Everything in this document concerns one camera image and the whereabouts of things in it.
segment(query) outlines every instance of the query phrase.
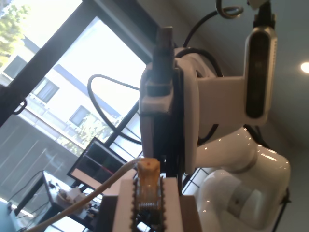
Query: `tree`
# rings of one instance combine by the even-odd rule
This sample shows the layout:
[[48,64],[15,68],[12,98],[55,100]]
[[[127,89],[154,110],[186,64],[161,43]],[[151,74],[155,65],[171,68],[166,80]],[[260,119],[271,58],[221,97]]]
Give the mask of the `tree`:
[[[117,119],[113,124],[117,125],[119,121],[120,120]],[[84,146],[87,146],[94,137],[97,137],[101,141],[105,141],[112,133],[112,129],[105,122],[100,121],[92,114],[88,114],[83,119],[80,130],[76,129],[75,131],[77,134],[74,136],[74,139]],[[83,152],[74,143],[64,137],[60,137],[57,141],[77,156],[80,156]]]
[[14,50],[23,45],[24,26],[30,8],[10,4],[0,16],[0,68],[7,62]]

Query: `wire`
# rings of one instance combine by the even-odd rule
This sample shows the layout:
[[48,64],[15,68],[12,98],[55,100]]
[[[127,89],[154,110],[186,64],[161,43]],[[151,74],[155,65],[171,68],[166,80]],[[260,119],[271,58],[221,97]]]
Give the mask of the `wire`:
[[[46,202],[46,203],[44,203],[44,204],[42,204],[39,208],[37,208],[36,210],[32,211],[32,212],[29,213],[29,214],[33,214],[33,213],[37,212],[39,209],[41,209],[42,207],[44,207],[44,206],[47,205],[48,203],[49,203],[49,201]],[[24,218],[24,217],[28,217],[28,215],[24,215],[24,216],[22,216],[22,217],[17,217],[16,219],[20,219],[20,218]]]
[[261,130],[260,130],[260,127],[259,126],[255,126],[255,129],[259,135],[259,137],[261,138],[261,140],[263,140],[263,136],[262,136],[262,133],[261,133]]
[[187,47],[189,44],[190,39],[192,38],[192,36],[194,35],[194,33],[197,31],[197,29],[202,26],[203,23],[205,23],[207,20],[211,19],[212,17],[216,16],[216,15],[221,15],[222,17],[226,18],[225,16],[228,15],[232,16],[232,18],[237,17],[238,15],[240,15],[243,12],[243,7],[238,7],[238,6],[229,6],[229,7],[225,7],[222,9],[221,7],[221,0],[217,0],[217,2],[220,2],[219,4],[216,3],[216,11],[213,11],[211,13],[209,13],[208,15],[206,15],[205,17],[203,17],[201,20],[199,20],[194,27],[190,30],[187,38],[185,39],[184,43],[183,43],[183,47]]
[[18,114],[20,114],[20,113],[26,108],[27,105],[28,105],[27,100],[24,99],[24,104],[20,107],[19,110],[14,111],[14,112],[12,113],[12,115],[18,115]]
[[185,55],[191,54],[191,53],[197,53],[199,55],[204,56],[205,58],[207,58],[211,65],[213,66],[216,74],[218,77],[223,77],[222,71],[220,69],[220,66],[218,65],[216,59],[213,57],[212,54],[210,54],[209,52],[203,50],[203,49],[198,49],[198,48],[187,48],[185,50],[180,51],[179,53],[177,53],[177,55],[175,56],[176,58],[181,58]]
[[258,143],[258,144],[260,144],[260,145],[262,145],[262,146],[264,146],[264,147],[266,147],[266,148],[268,148],[268,149],[271,149],[270,146],[263,140],[262,136],[260,136],[260,135],[252,128],[252,126],[250,126],[250,125],[248,125],[248,124],[245,124],[245,125],[243,125],[243,127],[247,129],[247,132],[251,135],[251,137],[253,138],[253,140],[254,140],[256,143]]
[[107,179],[100,187],[90,193],[88,196],[83,198],[81,201],[74,203],[70,207],[63,210],[61,213],[53,216],[52,218],[42,222],[41,224],[26,230],[26,232],[39,232],[46,229],[48,226],[54,224],[56,221],[72,214],[75,210],[83,207],[85,204],[89,203],[92,199],[101,194],[104,190],[109,188],[113,183],[115,183],[120,177],[122,177],[127,171],[132,169],[134,165],[140,160],[140,158],[133,159],[132,161],[124,164],[117,172],[115,172],[109,179]]
[[[212,54],[210,54],[209,52],[207,52],[203,49],[188,48],[188,49],[182,50],[179,53],[177,53],[176,58],[181,58],[181,57],[188,55],[188,54],[191,54],[191,53],[197,53],[197,54],[200,54],[200,55],[204,56],[205,58],[207,58],[210,61],[210,63],[212,64],[217,76],[223,77],[222,71],[221,71],[220,66],[218,65],[216,59],[212,56]],[[198,138],[197,145],[202,145],[202,144],[206,143],[213,136],[213,134],[216,132],[218,126],[219,126],[219,124],[213,124],[210,131],[208,132],[208,134],[204,138]]]
[[45,207],[45,208],[43,208],[34,218],[32,218],[32,219],[28,222],[26,228],[28,229],[28,228],[35,222],[35,219],[37,219],[39,216],[45,214],[46,212],[47,212],[47,208]]
[[98,114],[102,117],[102,119],[106,122],[106,124],[114,131],[116,132],[118,135],[120,135],[121,137],[133,142],[133,143],[136,143],[136,144],[141,144],[141,141],[139,140],[136,140],[136,139],[133,139],[131,138],[130,136],[127,136],[126,134],[122,133],[117,127],[114,126],[114,124],[109,121],[109,119],[106,117],[106,115],[103,113],[103,111],[101,110],[100,106],[98,105],[98,102],[95,98],[95,95],[92,91],[92,88],[91,88],[91,84],[92,84],[92,81],[93,79],[95,79],[96,77],[101,77],[101,78],[104,78],[106,80],[109,80],[109,81],[112,81],[112,82],[115,82],[119,85],[122,85],[122,86],[126,86],[128,88],[131,88],[131,89],[134,89],[134,90],[139,90],[139,88],[137,87],[134,87],[134,86],[131,86],[131,85],[128,85],[128,84],[125,84],[125,83],[122,83],[120,81],[116,81],[110,77],[107,77],[107,76],[104,76],[102,74],[95,74],[95,75],[92,75],[89,80],[88,80],[88,84],[87,84],[87,89],[88,89],[88,94],[89,94],[89,97],[90,97],[90,100],[92,101],[95,109],[97,110]]
[[41,173],[41,172],[43,172],[43,171],[44,171],[44,170],[40,170],[40,171],[38,171],[36,174],[34,174],[34,175],[30,178],[30,180],[25,184],[25,186],[23,186],[19,191],[17,191],[15,194],[13,194],[12,197],[10,197],[10,198],[8,199],[8,202],[9,202],[14,196],[16,196],[17,194],[19,194],[25,187],[27,187],[27,185],[33,180],[34,177],[36,177],[39,173]]
[[236,18],[243,12],[243,7],[241,6],[231,6],[229,10],[226,8],[222,8],[222,0],[216,0],[216,10],[220,16],[226,19],[233,19]]

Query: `black cable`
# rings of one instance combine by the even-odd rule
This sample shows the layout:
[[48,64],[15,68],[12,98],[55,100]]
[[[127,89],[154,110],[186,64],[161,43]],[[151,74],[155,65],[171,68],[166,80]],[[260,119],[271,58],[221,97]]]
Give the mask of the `black cable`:
[[95,75],[92,75],[89,80],[88,80],[88,85],[87,85],[87,89],[88,89],[88,94],[89,94],[89,97],[90,97],[90,100],[92,101],[95,109],[97,110],[98,114],[102,117],[102,119],[106,122],[106,124],[114,131],[116,132],[118,135],[120,135],[121,137],[133,142],[133,143],[136,143],[136,144],[141,144],[141,141],[139,140],[135,140],[133,138],[131,138],[130,136],[127,136],[126,134],[122,133],[117,127],[114,126],[114,124],[109,121],[109,119],[106,117],[106,115],[103,113],[103,111],[101,110],[100,106],[98,105],[98,102],[95,98],[95,95],[92,91],[92,88],[91,88],[91,84],[92,84],[92,81],[93,79],[95,79],[96,77],[101,77],[101,78],[104,78],[106,80],[109,80],[109,81],[112,81],[114,83],[117,83],[119,85],[122,85],[122,86],[126,86],[128,88],[131,88],[131,89],[134,89],[134,90],[139,90],[139,88],[137,87],[134,87],[134,86],[131,86],[131,85],[128,85],[128,84],[125,84],[125,83],[122,83],[120,81],[116,81],[110,77],[107,77],[107,76],[104,76],[102,74],[95,74]]
[[35,219],[37,219],[39,216],[41,216],[41,215],[43,215],[43,214],[45,214],[45,213],[47,212],[47,209],[46,209],[44,212],[42,212],[44,209],[46,209],[46,208],[43,208],[34,218],[32,218],[32,219],[28,222],[28,224],[27,224],[27,226],[26,226],[27,229],[34,223]]
[[14,112],[12,113],[12,115],[18,115],[18,114],[20,114],[20,113],[25,109],[25,107],[26,107],[27,105],[28,105],[27,100],[24,99],[24,104],[20,107],[19,110],[14,111]]
[[290,191],[289,191],[289,188],[287,188],[287,189],[286,189],[286,195],[285,195],[285,197],[284,197],[283,200],[282,200],[283,206],[282,206],[282,208],[281,208],[281,210],[280,210],[280,213],[279,213],[279,215],[278,215],[278,217],[277,217],[277,220],[276,220],[275,225],[274,225],[274,227],[273,227],[273,229],[272,229],[272,232],[275,232],[275,231],[277,230],[277,227],[278,227],[278,225],[279,225],[279,223],[280,223],[280,220],[281,220],[281,218],[282,218],[282,216],[283,216],[283,213],[284,213],[284,211],[285,211],[285,208],[286,208],[287,204],[290,203],[290,202],[291,202],[291,201],[290,201]]
[[216,59],[212,56],[212,54],[210,54],[209,52],[207,52],[203,49],[187,48],[187,49],[182,50],[179,53],[177,53],[177,55],[175,57],[181,58],[181,57],[188,55],[188,54],[191,54],[191,53],[197,53],[197,54],[202,55],[203,57],[207,58],[210,61],[211,65],[213,66],[217,76],[223,77],[222,71],[221,71],[220,66],[218,65]]
[[[185,39],[184,43],[183,43],[183,47],[187,47],[189,44],[190,39],[192,38],[193,34],[197,31],[197,29],[202,26],[203,23],[205,23],[208,19],[211,19],[212,17],[216,16],[216,15],[235,15],[233,16],[233,18],[237,17],[238,15],[240,15],[243,12],[243,8],[242,7],[238,7],[238,6],[229,6],[229,7],[225,7],[225,8],[221,8],[221,5],[219,3],[216,4],[216,11],[213,11],[211,13],[209,13],[208,15],[206,15],[205,17],[203,17],[201,20],[199,20],[195,26],[190,30],[187,38]],[[234,13],[232,14],[228,14],[227,12],[229,11],[234,11]]]
[[[46,206],[48,203],[49,203],[49,201],[46,202],[46,203],[44,203],[44,204],[42,204],[39,208],[37,208],[36,210],[32,211],[32,212],[29,213],[29,214],[33,214],[33,213],[37,212],[39,209],[41,209],[42,207]],[[22,216],[22,217],[17,217],[16,219],[20,219],[20,218],[24,218],[24,217],[28,217],[28,215],[24,215],[24,216]]]
[[263,136],[262,136],[260,127],[259,127],[259,126],[255,126],[255,129],[256,129],[256,131],[257,131],[257,134],[260,136],[261,140],[263,140]]
[[[209,52],[207,52],[203,49],[188,48],[188,49],[182,50],[181,52],[177,53],[176,58],[181,58],[181,57],[183,57],[187,54],[191,54],[191,53],[197,53],[197,54],[202,55],[205,58],[207,58],[210,61],[210,63],[212,64],[214,70],[216,71],[217,76],[223,77],[222,71],[221,71],[220,66],[218,65],[216,59],[212,56],[212,54],[210,54]],[[206,143],[213,136],[213,134],[216,132],[218,126],[219,126],[219,124],[213,124],[210,131],[208,132],[208,134],[204,138],[198,138],[197,145],[202,145],[202,144]]]
[[216,10],[220,16],[226,19],[233,19],[236,18],[238,15],[240,15],[243,12],[243,7],[241,6],[232,6],[230,8],[233,8],[232,10],[234,13],[228,13],[226,8],[222,8],[222,0],[216,0]]
[[260,136],[254,129],[252,126],[245,124],[243,125],[244,128],[247,129],[247,132],[251,135],[251,137],[253,138],[253,140],[257,143],[260,144],[268,149],[271,149],[270,146],[263,140],[262,136]]
[[11,200],[14,196],[16,196],[17,194],[19,194],[25,187],[27,187],[27,185],[33,180],[34,177],[36,177],[40,172],[43,172],[43,171],[44,171],[44,170],[40,170],[40,171],[38,171],[36,174],[34,174],[33,177],[31,177],[30,180],[25,184],[25,186],[23,186],[19,191],[17,191],[15,194],[13,194],[12,197],[10,197],[10,198],[8,199],[8,202],[10,202],[10,200]]

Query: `black frame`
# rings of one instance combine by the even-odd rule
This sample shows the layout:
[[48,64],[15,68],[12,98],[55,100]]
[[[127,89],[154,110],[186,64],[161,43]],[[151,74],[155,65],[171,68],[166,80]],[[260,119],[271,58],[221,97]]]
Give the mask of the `black frame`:
[[87,110],[85,107],[83,107],[82,105],[80,105],[80,106],[77,108],[77,110],[74,112],[74,114],[72,114],[72,116],[69,118],[69,121],[70,121],[71,123],[73,123],[75,126],[78,126],[78,127],[82,124],[83,119],[84,119],[85,117],[84,117],[84,118],[82,119],[82,121],[81,121],[80,123],[78,123],[78,124],[76,124],[75,122],[71,121],[71,119],[73,119],[73,118],[76,116],[77,111],[79,111],[81,108],[84,108],[86,111],[88,111],[88,113],[85,115],[85,117],[86,117],[88,114],[90,114],[90,111],[89,111],[89,110]]

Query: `ceiling light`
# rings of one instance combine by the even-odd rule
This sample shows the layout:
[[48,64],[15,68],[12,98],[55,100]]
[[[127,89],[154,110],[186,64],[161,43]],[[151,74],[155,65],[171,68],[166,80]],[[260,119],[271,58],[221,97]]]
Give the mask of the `ceiling light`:
[[302,63],[300,68],[305,73],[309,73],[309,62]]

